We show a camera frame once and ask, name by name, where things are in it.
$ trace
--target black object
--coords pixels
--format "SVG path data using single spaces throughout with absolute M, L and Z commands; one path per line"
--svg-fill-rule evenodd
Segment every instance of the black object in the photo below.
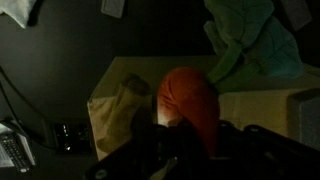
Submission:
M 14 132 L 0 134 L 0 144 L 19 172 L 25 173 L 31 169 L 31 163 L 22 151 L 22 145 Z
M 240 131 L 221 121 L 217 158 L 210 159 L 186 121 L 153 126 L 93 166 L 88 180 L 149 179 L 168 160 L 165 179 L 319 179 L 320 152 L 259 126 Z
M 58 123 L 53 128 L 58 154 L 91 153 L 89 127 L 86 123 Z

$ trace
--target green cloth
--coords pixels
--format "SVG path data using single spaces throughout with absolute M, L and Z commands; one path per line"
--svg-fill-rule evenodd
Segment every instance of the green cloth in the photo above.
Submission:
M 205 5 L 215 18 L 215 24 L 208 22 L 205 31 L 213 45 L 219 44 L 215 47 L 217 54 L 225 52 L 208 74 L 209 80 L 216 83 L 232 69 L 242 49 L 256 40 L 274 7 L 270 0 L 205 0 Z
M 297 43 L 293 35 L 275 17 L 268 20 L 245 58 L 247 64 L 215 84 L 220 93 L 236 88 L 258 72 L 281 78 L 296 78 L 303 73 Z

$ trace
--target black cable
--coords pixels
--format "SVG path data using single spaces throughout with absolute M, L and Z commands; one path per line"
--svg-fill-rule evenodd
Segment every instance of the black cable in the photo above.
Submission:
M 39 110 L 37 110 L 37 108 L 35 108 L 33 104 L 30 103 L 30 101 L 28 101 L 28 99 L 13 85 L 13 83 L 11 82 L 9 77 L 6 75 L 6 73 L 4 72 L 1 66 L 0 66 L 0 74 L 2 75 L 4 80 L 8 83 L 8 85 L 12 88 L 12 90 L 29 106 L 29 108 L 31 108 L 41 118 L 47 119 L 47 117 L 45 117 L 44 114 L 42 114 Z
M 13 117 L 13 120 L 16 122 L 15 125 L 16 125 L 16 126 L 19 128 L 19 130 L 22 132 L 22 135 L 24 135 L 24 136 L 25 136 L 27 139 L 29 139 L 31 142 L 33 141 L 33 142 L 39 144 L 39 145 L 42 146 L 43 148 L 46 148 L 46 149 L 49 149 L 49 150 L 56 150 L 56 149 L 57 149 L 56 147 L 50 147 L 50 146 L 44 145 L 44 144 L 41 143 L 40 141 L 38 141 L 38 140 L 32 138 L 31 136 L 29 136 L 28 133 L 26 133 L 25 129 L 23 128 L 23 125 L 21 124 L 21 122 L 20 122 L 17 114 L 15 113 L 15 111 L 14 111 L 14 109 L 13 109 L 11 103 L 10 103 L 10 100 L 9 100 L 9 98 L 8 98 L 8 96 L 7 96 L 4 88 L 3 88 L 3 85 L 2 85 L 1 80 L 0 80 L 0 91 L 1 91 L 1 93 L 2 93 L 2 96 L 4 97 L 4 100 L 5 100 L 6 104 L 7 104 L 8 107 L 9 107 L 9 110 L 10 110 L 10 112 L 11 112 L 11 115 L 12 115 L 12 117 Z

